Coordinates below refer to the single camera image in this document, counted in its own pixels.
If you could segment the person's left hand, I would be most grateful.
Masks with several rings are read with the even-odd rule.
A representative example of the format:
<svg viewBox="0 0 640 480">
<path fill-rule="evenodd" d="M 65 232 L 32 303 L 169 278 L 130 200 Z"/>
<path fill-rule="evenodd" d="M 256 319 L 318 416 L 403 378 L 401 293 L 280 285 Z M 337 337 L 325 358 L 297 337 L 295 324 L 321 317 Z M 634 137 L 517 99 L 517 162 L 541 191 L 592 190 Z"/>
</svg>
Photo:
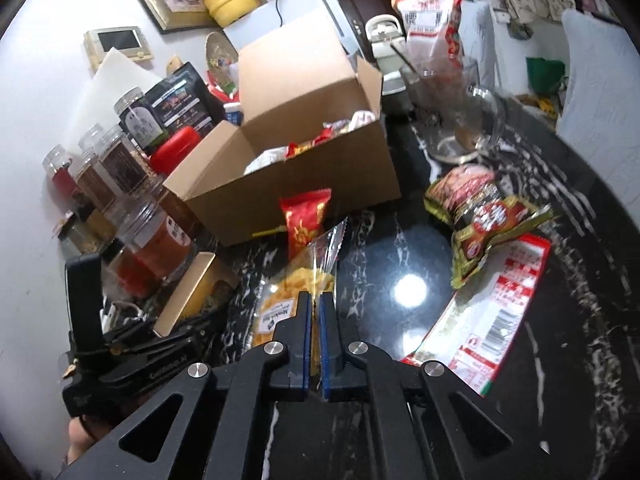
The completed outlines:
<svg viewBox="0 0 640 480">
<path fill-rule="evenodd" d="M 89 448 L 103 439 L 113 429 L 99 419 L 90 416 L 74 417 L 68 424 L 70 446 L 66 453 L 66 464 L 70 465 L 85 454 Z"/>
</svg>

